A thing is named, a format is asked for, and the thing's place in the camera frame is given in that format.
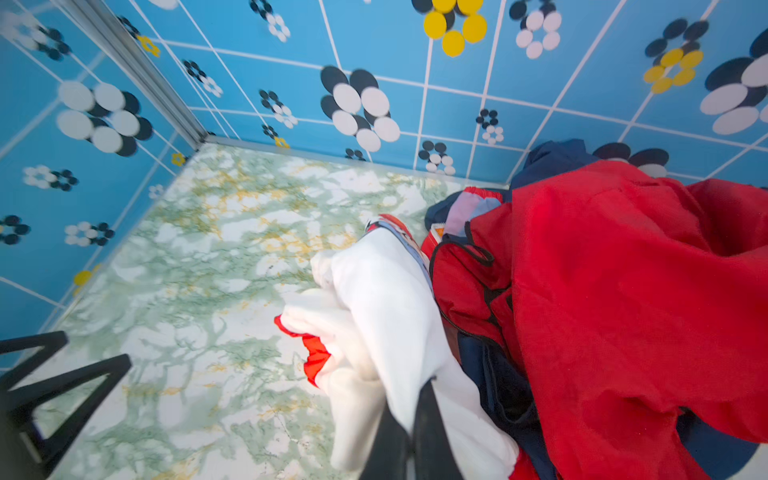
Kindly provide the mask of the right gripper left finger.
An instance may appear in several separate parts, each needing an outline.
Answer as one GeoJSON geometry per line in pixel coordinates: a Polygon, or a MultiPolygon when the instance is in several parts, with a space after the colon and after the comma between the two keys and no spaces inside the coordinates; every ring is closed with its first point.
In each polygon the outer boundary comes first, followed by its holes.
{"type": "Polygon", "coordinates": [[[32,349],[34,354],[1,376],[1,476],[47,478],[82,433],[96,410],[132,367],[127,354],[20,386],[19,383],[69,342],[65,332],[3,340],[3,355],[32,349]],[[88,382],[101,383],[49,436],[34,421],[41,405],[88,382]]]}

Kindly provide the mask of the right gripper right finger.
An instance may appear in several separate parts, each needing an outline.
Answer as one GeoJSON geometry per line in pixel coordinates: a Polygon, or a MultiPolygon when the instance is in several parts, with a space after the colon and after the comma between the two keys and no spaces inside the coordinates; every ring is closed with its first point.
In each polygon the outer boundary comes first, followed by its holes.
{"type": "Polygon", "coordinates": [[[432,378],[420,391],[412,432],[384,404],[360,480],[463,479],[452,453],[432,378]]]}

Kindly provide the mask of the white red printed cloth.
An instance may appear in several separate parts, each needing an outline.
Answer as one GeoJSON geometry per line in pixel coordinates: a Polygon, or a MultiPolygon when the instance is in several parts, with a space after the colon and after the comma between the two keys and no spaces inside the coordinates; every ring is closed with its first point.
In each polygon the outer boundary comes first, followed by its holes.
{"type": "Polygon", "coordinates": [[[434,378],[463,479],[519,479],[521,448],[483,410],[454,357],[425,258],[403,225],[381,216],[311,267],[315,287],[288,295],[275,322],[303,342],[305,374],[329,398],[333,467],[360,476],[385,403],[411,433],[420,391],[434,378]]]}

